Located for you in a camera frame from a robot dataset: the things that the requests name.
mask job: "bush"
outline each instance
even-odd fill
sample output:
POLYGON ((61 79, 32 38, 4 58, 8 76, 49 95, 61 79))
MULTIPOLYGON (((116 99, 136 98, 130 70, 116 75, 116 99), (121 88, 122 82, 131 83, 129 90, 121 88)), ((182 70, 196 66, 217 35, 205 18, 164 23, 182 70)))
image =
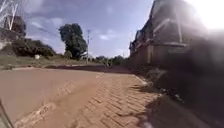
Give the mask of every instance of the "bush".
POLYGON ((49 46, 43 44, 39 40, 19 39, 12 43, 13 51, 18 56, 53 56, 55 51, 49 46))

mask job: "grass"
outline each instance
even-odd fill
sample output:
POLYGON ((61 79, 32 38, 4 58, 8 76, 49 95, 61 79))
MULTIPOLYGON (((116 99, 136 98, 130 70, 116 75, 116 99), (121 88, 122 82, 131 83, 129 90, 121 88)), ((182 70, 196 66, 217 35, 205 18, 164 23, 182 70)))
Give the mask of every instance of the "grass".
POLYGON ((45 59, 42 57, 36 60, 31 57, 16 57, 13 55, 0 55, 0 69, 11 70, 17 67, 45 67, 45 66, 58 66, 58 65, 81 65, 85 64, 84 60, 77 61, 71 59, 64 59, 58 56, 45 59))

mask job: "tree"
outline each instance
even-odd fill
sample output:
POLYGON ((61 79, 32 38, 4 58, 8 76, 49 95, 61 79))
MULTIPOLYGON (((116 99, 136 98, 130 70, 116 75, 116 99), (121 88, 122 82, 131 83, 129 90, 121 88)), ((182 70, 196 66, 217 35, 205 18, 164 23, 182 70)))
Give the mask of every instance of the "tree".
POLYGON ((72 58, 79 59, 87 50, 81 27, 76 23, 65 24, 60 27, 59 32, 61 40, 65 42, 65 51, 71 52, 72 58))
POLYGON ((122 56, 115 56, 111 59, 113 65, 121 65, 124 62, 124 58, 122 56))

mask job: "road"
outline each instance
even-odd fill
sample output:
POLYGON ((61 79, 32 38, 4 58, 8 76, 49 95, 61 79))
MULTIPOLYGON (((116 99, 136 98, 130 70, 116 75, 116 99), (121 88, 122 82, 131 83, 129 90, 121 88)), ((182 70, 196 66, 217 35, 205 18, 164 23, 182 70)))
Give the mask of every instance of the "road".
POLYGON ((198 127, 121 67, 3 71, 0 82, 0 97, 16 128, 198 127))

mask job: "vegetation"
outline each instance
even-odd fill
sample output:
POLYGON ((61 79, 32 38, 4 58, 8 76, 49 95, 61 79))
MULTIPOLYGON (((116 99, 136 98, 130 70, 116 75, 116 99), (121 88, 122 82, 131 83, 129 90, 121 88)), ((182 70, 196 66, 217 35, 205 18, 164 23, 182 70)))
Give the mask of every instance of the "vegetation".
POLYGON ((105 56, 99 56, 96 57, 95 62, 102 63, 102 64, 108 64, 108 65, 122 65, 125 61, 125 58, 122 56, 115 56, 114 58, 107 58, 105 56))
POLYGON ((87 50, 81 27, 78 24, 65 24, 59 31, 61 40, 65 43, 66 55, 71 53, 72 58, 80 59, 87 50))
POLYGON ((47 57, 56 54, 49 45, 43 44, 39 40, 19 39, 14 41, 11 45, 17 56, 33 57, 38 54, 47 57))

